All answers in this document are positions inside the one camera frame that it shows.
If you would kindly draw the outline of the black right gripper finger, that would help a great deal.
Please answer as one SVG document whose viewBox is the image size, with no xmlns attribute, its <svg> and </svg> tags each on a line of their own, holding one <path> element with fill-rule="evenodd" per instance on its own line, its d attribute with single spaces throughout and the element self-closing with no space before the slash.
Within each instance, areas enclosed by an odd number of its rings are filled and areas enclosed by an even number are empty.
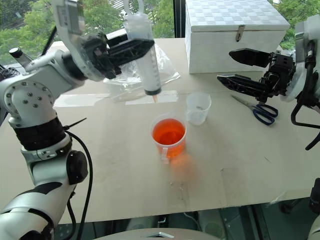
<svg viewBox="0 0 320 240">
<path fill-rule="evenodd" d="M 254 97 L 258 101 L 266 101 L 268 98 L 268 87 L 249 77 L 237 74 L 218 75 L 217 80 L 229 90 Z"/>
<path fill-rule="evenodd" d="M 241 48 L 230 51 L 229 56 L 238 63 L 265 68 L 269 64 L 271 54 L 255 49 Z"/>
</svg>

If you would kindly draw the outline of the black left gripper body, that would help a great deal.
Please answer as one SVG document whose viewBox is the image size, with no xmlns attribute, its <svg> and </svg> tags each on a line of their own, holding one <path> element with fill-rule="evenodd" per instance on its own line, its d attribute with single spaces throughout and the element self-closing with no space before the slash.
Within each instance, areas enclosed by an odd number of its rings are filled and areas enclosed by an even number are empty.
<svg viewBox="0 0 320 240">
<path fill-rule="evenodd" d="M 90 34 L 83 43 L 83 49 L 95 69 L 105 78 L 114 79 L 121 70 L 110 61 L 107 43 L 108 39 L 103 32 Z"/>
</svg>

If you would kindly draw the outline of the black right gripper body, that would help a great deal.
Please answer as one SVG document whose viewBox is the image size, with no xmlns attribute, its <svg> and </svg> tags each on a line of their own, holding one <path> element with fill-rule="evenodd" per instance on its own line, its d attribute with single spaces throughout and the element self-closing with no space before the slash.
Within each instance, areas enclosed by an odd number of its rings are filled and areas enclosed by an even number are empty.
<svg viewBox="0 0 320 240">
<path fill-rule="evenodd" d="M 291 56 L 271 52 L 268 58 L 268 71 L 259 80 L 267 90 L 256 98 L 266 102 L 273 96 L 286 96 L 287 88 L 296 72 L 296 63 Z"/>
</svg>

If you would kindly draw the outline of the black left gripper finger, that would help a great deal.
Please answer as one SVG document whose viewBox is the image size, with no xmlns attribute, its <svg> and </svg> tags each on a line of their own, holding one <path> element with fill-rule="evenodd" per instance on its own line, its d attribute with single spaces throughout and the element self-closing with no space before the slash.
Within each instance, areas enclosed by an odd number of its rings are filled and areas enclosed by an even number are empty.
<svg viewBox="0 0 320 240">
<path fill-rule="evenodd" d="M 120 42 L 109 49 L 109 60 L 114 66 L 121 66 L 144 57 L 154 46 L 152 39 L 132 39 Z"/>
<path fill-rule="evenodd" d="M 105 36 L 107 39 L 107 45 L 109 47 L 116 46 L 128 40 L 128 36 L 125 28 L 121 28 L 116 31 L 110 32 Z"/>
</svg>

